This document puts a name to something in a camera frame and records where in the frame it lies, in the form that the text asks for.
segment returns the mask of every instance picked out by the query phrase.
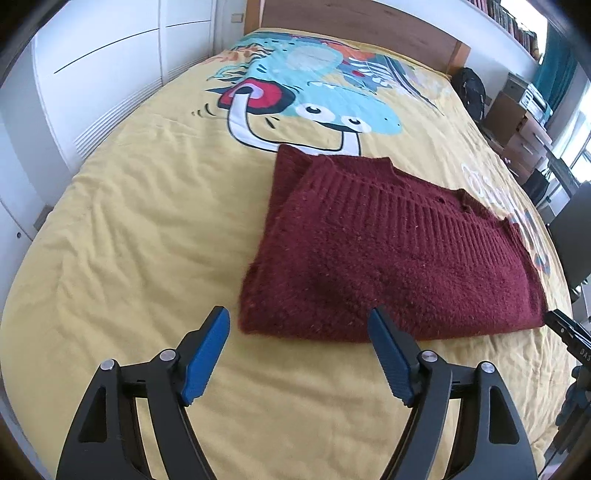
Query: bed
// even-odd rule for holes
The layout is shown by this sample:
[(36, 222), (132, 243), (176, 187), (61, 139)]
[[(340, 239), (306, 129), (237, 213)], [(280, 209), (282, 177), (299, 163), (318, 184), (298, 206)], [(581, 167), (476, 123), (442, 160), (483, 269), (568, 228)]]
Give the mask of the bed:
[[(197, 329), (216, 304), (238, 317), (281, 143), (387, 156), (412, 175), (466, 189), (519, 223), (548, 308), (570, 314), (544, 224), (445, 75), (469, 48), (384, 5), (346, 3), (303, 1), (297, 15), (281, 14), (278, 0), (264, 11), (249, 3), (247, 21), (263, 28), (140, 106), (48, 217), (7, 301), (0, 362), (18, 420), (51, 472), (100, 361), (146, 361)], [(376, 36), (388, 21), (390, 31), (412, 34)], [(572, 367), (558, 336), (542, 327), (421, 347), (461, 365), (492, 361), (542, 464)], [(457, 407), (432, 478), (443, 476)], [(371, 345), (244, 335), (233, 322), (188, 414), (220, 479), (371, 479), (388, 463), (408, 410), (392, 397)], [(152, 475), (165, 478), (145, 403), (139, 415)]]

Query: wooden headboard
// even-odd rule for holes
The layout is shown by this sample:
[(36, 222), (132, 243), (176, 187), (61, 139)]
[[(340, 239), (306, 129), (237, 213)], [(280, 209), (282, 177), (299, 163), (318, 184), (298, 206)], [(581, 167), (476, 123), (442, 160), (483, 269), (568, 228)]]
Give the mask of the wooden headboard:
[(245, 33), (259, 27), (369, 43), (451, 75), (470, 53), (468, 45), (437, 27), (373, 0), (248, 0)]

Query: black backpack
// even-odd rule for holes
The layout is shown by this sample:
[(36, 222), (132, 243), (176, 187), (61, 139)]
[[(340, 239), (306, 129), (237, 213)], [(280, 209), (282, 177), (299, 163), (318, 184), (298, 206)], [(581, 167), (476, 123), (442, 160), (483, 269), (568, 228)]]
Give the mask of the black backpack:
[(463, 68), (452, 77), (452, 87), (462, 100), (468, 114), (478, 124), (484, 118), (486, 90), (474, 70)]

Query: red sweater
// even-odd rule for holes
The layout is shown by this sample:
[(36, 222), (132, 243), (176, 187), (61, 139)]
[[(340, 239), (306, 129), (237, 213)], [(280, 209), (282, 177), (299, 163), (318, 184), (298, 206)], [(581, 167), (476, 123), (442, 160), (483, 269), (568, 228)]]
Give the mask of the red sweater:
[(547, 310), (518, 226), (465, 190), (413, 177), (389, 158), (282, 145), (242, 286), (241, 329), (367, 342), (379, 305), (419, 340), (539, 327)]

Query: metal screw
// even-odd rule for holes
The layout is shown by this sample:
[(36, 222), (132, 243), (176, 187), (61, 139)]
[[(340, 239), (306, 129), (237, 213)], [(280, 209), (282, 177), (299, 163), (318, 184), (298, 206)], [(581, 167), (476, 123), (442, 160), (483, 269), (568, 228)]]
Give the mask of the metal screw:
[(431, 350), (425, 350), (423, 353), (421, 353), (421, 357), (423, 358), (423, 360), (429, 363), (436, 362), (438, 358), (437, 354), (435, 352), (432, 352)]
[(113, 360), (112, 358), (108, 358), (107, 360), (103, 360), (100, 363), (101, 370), (113, 370), (114, 366), (115, 366), (115, 360)]
[(177, 352), (175, 352), (174, 350), (168, 349), (168, 350), (164, 350), (160, 353), (160, 359), (163, 362), (170, 362), (171, 360), (174, 360), (174, 357), (177, 356)]
[(495, 366), (490, 362), (483, 362), (480, 367), (488, 374), (491, 374), (495, 371)]

